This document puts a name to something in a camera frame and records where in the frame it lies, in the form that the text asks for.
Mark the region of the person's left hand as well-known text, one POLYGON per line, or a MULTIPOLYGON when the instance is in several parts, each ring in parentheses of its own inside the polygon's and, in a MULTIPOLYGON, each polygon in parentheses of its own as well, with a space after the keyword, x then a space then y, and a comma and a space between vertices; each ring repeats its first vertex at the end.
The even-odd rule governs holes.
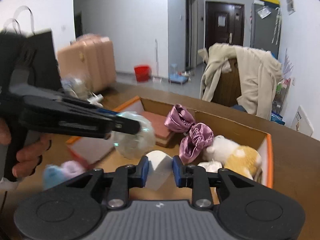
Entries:
POLYGON ((33 170, 40 163, 40 156, 47 151, 52 142, 52 135, 42 133, 39 140, 25 146, 16 154, 18 163, 12 168, 12 174, 16 178, 25 178, 33 174, 33 170))

